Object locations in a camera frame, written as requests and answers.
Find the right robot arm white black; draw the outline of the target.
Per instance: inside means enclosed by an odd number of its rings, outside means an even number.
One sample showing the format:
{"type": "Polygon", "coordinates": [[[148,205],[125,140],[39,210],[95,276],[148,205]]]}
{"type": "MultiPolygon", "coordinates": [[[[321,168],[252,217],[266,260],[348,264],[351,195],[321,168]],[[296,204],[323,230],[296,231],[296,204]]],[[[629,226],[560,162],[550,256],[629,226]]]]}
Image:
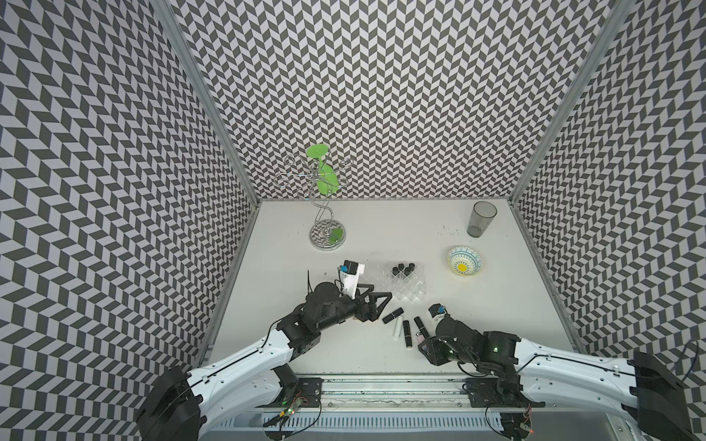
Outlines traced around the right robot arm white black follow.
{"type": "Polygon", "coordinates": [[[531,409],[555,404],[632,421],[659,440],[694,440],[686,384],[645,352],[603,358],[540,345],[498,331],[480,333],[450,314],[434,332],[420,319],[418,351],[436,367],[474,369],[463,391],[474,408],[531,409]]]}

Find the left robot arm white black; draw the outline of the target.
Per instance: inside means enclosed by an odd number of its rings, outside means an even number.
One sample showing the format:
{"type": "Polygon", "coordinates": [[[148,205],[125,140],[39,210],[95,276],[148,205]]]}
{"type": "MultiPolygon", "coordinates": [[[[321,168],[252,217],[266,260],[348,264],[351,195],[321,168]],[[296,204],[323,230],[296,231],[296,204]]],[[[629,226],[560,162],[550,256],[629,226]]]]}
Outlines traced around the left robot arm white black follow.
{"type": "Polygon", "coordinates": [[[277,319],[265,337],[210,365],[171,367],[153,383],[135,422],[143,440],[198,440],[221,422],[256,407],[291,402],[299,382],[289,364],[350,318],[377,321],[393,299],[363,284],[353,296],[333,282],[310,288],[305,301],[277,319]]]}

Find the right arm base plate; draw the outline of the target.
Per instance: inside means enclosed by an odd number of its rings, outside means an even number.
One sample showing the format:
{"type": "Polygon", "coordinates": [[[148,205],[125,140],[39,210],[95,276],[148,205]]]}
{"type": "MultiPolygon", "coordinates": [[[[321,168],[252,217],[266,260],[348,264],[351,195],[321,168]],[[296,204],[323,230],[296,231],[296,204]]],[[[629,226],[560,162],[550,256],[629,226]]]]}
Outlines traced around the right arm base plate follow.
{"type": "Polygon", "coordinates": [[[535,402],[524,393],[517,380],[497,378],[468,378],[463,391],[469,398],[472,408],[544,408],[545,402],[535,402]]]}

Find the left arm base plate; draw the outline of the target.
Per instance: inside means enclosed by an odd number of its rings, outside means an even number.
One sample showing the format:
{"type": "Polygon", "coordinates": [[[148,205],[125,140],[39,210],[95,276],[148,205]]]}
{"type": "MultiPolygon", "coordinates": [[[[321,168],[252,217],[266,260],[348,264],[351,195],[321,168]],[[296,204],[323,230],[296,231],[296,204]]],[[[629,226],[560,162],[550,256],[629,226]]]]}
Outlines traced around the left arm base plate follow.
{"type": "Polygon", "coordinates": [[[318,408],[321,405],[324,379],[320,377],[300,378],[296,384],[284,386],[279,395],[262,408],[275,409],[291,406],[296,399],[303,399],[303,408],[318,408]]]}

